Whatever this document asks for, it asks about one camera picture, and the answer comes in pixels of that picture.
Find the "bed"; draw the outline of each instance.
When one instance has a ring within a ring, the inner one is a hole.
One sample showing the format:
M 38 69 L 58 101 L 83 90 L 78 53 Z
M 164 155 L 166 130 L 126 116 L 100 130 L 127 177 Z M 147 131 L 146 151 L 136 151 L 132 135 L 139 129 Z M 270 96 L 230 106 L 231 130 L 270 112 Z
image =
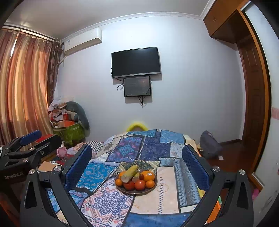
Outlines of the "bed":
M 92 159 L 70 194 L 93 226 L 179 227 L 204 194 L 182 159 L 182 148 L 187 144 L 198 153 L 195 141 L 185 134 L 160 129 L 132 131 L 104 143 L 87 144 L 92 148 Z M 115 187 L 115 174 L 133 164 L 157 175 L 158 185 L 147 195 L 126 195 Z M 51 189 L 48 194 L 59 220 L 67 223 Z M 208 222 L 214 220 L 219 208 L 217 203 Z

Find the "gray backpack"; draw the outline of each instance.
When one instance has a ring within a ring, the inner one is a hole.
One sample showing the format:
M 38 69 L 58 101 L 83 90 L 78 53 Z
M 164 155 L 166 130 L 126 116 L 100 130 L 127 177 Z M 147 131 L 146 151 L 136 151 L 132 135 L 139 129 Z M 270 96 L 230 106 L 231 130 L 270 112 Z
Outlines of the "gray backpack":
M 201 155 L 206 159 L 218 156 L 222 151 L 222 146 L 216 141 L 209 131 L 204 131 L 200 139 Z

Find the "sugarcane piece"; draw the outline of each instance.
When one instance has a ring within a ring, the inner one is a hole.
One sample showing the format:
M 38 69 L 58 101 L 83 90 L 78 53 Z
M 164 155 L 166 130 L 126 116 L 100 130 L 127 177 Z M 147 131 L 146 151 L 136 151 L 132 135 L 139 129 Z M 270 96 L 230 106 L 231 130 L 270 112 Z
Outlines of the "sugarcane piece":
M 139 180 L 140 179 L 140 172 L 137 172 L 134 176 L 133 176 L 133 178 L 132 178 L 132 182 L 136 182 L 137 180 Z
M 127 183 L 137 173 L 138 165 L 132 165 L 121 177 L 122 182 Z

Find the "ceiling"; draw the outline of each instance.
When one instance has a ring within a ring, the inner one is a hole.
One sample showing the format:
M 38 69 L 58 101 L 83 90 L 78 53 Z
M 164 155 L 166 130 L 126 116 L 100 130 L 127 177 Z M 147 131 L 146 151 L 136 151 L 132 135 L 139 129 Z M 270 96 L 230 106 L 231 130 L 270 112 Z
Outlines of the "ceiling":
M 108 19 L 147 12 L 200 16 L 212 0 L 24 0 L 7 23 L 65 38 Z

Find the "fruit plate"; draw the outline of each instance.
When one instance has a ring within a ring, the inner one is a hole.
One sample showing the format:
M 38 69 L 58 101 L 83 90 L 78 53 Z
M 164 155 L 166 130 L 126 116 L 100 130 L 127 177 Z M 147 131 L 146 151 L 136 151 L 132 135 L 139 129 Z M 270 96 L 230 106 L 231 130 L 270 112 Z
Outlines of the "fruit plate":
M 116 188 L 119 191 L 123 192 L 124 194 L 128 194 L 128 195 L 146 195 L 147 193 L 151 192 L 152 190 L 154 190 L 156 188 L 157 182 L 158 182 L 157 176 L 155 175 L 155 179 L 154 179 L 155 185 L 154 185 L 154 187 L 153 188 L 145 188 L 143 191 L 137 191 L 136 189 L 134 189 L 132 191 L 127 191 L 123 186 L 122 187 L 118 187 L 117 185 L 115 185 L 115 186 L 116 186 Z

